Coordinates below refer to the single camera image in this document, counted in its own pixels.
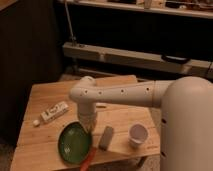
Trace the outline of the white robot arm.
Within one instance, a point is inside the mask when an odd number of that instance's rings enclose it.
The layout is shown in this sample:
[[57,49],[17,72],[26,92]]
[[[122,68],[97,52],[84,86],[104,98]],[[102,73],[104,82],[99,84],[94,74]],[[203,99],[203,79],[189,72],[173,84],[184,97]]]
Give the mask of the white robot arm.
[[213,83],[195,76],[100,87],[85,76],[70,89],[90,130],[97,102],[159,108],[160,171],[213,171]]

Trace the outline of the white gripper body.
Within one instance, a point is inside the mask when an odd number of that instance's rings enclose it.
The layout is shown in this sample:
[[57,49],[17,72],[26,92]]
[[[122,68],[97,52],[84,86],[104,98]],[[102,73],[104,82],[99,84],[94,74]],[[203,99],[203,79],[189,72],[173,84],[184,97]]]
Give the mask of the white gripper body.
[[86,132],[92,132],[97,123],[97,111],[94,103],[77,105],[77,117]]

